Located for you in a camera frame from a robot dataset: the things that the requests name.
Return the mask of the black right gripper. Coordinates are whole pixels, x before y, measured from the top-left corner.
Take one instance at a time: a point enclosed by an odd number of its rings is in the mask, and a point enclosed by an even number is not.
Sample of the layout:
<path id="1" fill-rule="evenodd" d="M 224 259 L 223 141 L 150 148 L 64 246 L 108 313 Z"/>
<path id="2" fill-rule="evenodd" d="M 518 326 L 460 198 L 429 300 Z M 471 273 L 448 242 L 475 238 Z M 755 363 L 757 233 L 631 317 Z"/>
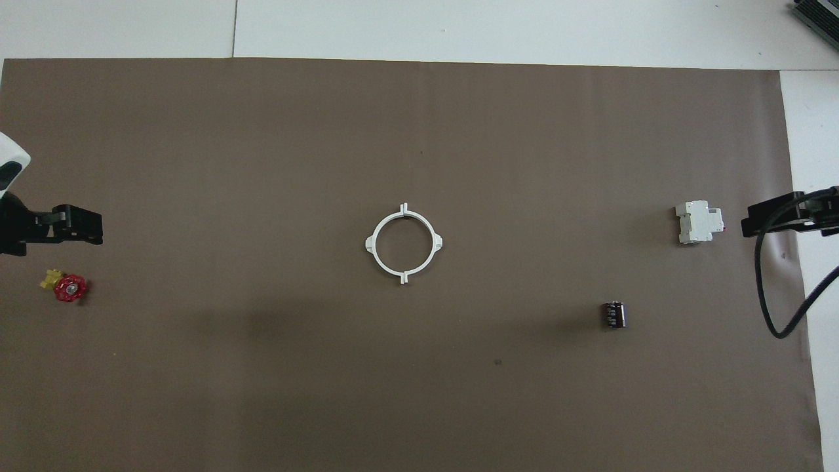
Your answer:
<path id="1" fill-rule="evenodd" d="M 779 207 L 803 195 L 807 197 L 805 203 L 792 206 L 781 213 L 772 224 L 768 224 L 770 216 Z M 744 238 L 756 238 L 763 232 L 802 232 L 803 228 L 805 228 L 805 232 L 818 231 L 822 237 L 838 234 L 837 186 L 830 186 L 807 194 L 802 191 L 792 191 L 782 196 L 761 201 L 761 203 L 747 207 L 747 217 L 741 220 L 741 230 Z"/>

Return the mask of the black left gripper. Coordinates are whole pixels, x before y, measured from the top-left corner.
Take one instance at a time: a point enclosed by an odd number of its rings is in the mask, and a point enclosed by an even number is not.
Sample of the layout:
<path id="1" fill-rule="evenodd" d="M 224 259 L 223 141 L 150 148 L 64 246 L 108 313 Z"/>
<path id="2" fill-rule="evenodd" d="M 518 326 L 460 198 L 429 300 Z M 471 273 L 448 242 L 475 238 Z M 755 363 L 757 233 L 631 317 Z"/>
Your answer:
<path id="1" fill-rule="evenodd" d="M 55 206 L 51 214 L 55 217 L 53 227 L 40 221 L 49 212 L 31 211 L 12 192 L 6 192 L 1 201 L 1 254 L 24 257 L 27 244 L 103 244 L 101 214 L 69 204 Z"/>

